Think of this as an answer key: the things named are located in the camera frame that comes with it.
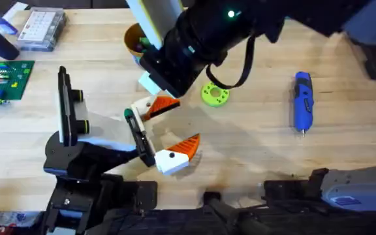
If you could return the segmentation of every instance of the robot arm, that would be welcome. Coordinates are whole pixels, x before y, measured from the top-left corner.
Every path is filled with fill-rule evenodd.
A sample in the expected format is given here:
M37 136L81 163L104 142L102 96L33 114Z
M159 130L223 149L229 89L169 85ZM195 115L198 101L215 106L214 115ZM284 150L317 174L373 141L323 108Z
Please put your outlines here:
M373 42L369 35L375 30L361 31L369 16L375 21L373 12L376 11L372 9L376 9L376 0L197 1L180 14L175 26L164 37L162 48L149 49L140 63L149 73L148 83L157 85L154 90L167 91L176 98L185 95L204 68L212 82L230 89L247 79L255 38L265 35L270 42L277 42L286 16L326 37L345 29L355 39ZM221 65L228 51L248 37L239 82L233 86L222 84L212 74L211 65Z

